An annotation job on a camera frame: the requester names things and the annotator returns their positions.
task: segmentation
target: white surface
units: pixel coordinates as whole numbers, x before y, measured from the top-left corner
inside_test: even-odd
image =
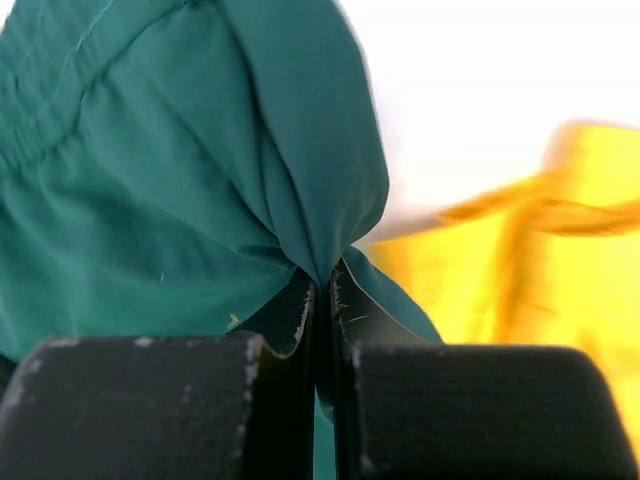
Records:
[[[566,120],[640,126],[640,0],[337,1],[391,175],[374,236],[535,172]]]

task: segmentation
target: yellow garment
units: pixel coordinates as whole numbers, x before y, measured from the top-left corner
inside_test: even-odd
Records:
[[[373,245],[373,258],[446,342],[588,353],[640,458],[640,132],[571,126],[550,161],[438,228]]]

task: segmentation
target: green fabric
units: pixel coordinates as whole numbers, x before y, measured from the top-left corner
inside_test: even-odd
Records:
[[[344,255],[388,178],[330,0],[17,0],[0,37],[0,352],[51,335],[220,335]],[[317,416],[316,478],[333,478]]]

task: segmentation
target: green garment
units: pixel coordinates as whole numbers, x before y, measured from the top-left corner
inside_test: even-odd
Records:
[[[388,177],[330,0],[17,0],[0,37],[0,352],[51,335],[220,335],[344,255]],[[317,414],[316,478],[334,477]]]

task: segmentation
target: yellow fabric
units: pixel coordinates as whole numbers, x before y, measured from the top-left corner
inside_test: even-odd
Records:
[[[640,132],[574,125],[549,162],[372,255],[446,342],[588,353],[640,458]]]

